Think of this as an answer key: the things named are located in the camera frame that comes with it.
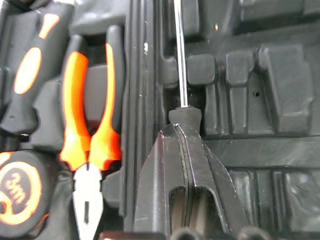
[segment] black plastic tool case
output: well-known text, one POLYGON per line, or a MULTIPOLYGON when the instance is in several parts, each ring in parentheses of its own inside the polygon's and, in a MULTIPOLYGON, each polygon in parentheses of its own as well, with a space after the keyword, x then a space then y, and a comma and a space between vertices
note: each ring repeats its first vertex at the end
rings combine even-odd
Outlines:
MULTIPOLYGON (((250 223, 282 239, 320 239, 320 1, 182 2, 189 104, 202 110, 200 134, 229 170, 250 223)), ((39 15, 4 4, 2 113, 39 15)), ((70 34, 91 45, 88 109, 98 104, 93 93, 106 94, 105 83, 96 81, 103 66, 96 65, 105 64, 101 51, 111 24, 124 29, 126 84, 122 167, 102 186, 111 212, 105 229, 132 232, 139 173, 168 112, 180 104, 173 0, 92 0, 77 7, 70 34)), ((92 116, 87 111, 93 125, 99 107, 92 116)), ((52 139, 40 151, 58 151, 60 137, 52 139)), ((1 151, 32 147, 4 132, 0 144, 1 151)))

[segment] tool case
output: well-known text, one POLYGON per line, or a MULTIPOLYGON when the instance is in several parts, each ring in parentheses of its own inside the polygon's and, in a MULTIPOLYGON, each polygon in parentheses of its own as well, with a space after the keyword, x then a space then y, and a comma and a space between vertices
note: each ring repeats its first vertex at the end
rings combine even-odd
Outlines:
MULTIPOLYGON (((0 1, 1 118, 50 4, 31 2, 0 1)), ((122 105, 115 106, 122 159, 101 181, 96 239, 320 239, 320 1, 183 0, 182 12, 198 129, 170 124, 169 112, 180 105, 174 0, 75 6, 68 34, 88 44, 84 111, 91 134, 105 107, 110 26, 122 30, 125 60, 122 105)), ((53 175, 49 215, 22 236, 0 239, 79 239, 73 174, 59 159, 62 83, 60 68, 41 86, 30 134, 0 132, 1 152, 36 154, 50 162, 43 173, 53 175)))

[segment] orange and black handle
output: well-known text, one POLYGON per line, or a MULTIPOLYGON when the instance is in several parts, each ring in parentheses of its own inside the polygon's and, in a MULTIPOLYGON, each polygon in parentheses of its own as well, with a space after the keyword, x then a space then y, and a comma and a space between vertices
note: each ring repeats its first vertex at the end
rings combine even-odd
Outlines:
POLYGON ((64 145, 60 159, 76 171, 88 160, 91 136, 88 133, 84 95, 88 69, 87 43, 80 35, 71 38, 64 61, 62 112, 64 115, 64 145))
POLYGON ((60 73, 69 40, 72 4, 52 2, 41 15, 38 34, 17 70, 12 101, 0 127, 12 134, 30 134, 38 125, 34 100, 45 81, 60 73))
POLYGON ((107 91, 102 121, 91 139, 89 162, 109 170, 122 157, 121 115, 126 78, 122 28, 112 25, 106 33, 107 91))
POLYGON ((119 26, 111 26, 107 30, 106 102, 100 126, 92 138, 88 133, 84 115, 88 58, 81 49, 81 44, 75 44, 65 64, 62 93, 65 129, 60 158, 68 163, 72 171, 76 171, 87 162, 105 171, 110 169, 112 162, 122 157, 121 109, 126 76, 122 29, 119 26))

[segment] small hole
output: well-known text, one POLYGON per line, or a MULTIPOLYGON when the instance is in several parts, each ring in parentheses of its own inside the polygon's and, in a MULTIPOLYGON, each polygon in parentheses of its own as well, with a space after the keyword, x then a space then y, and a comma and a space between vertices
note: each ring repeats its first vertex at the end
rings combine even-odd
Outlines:
POLYGON ((253 93, 253 96, 255 96, 255 97, 260 97, 260 92, 255 91, 255 92, 253 93))

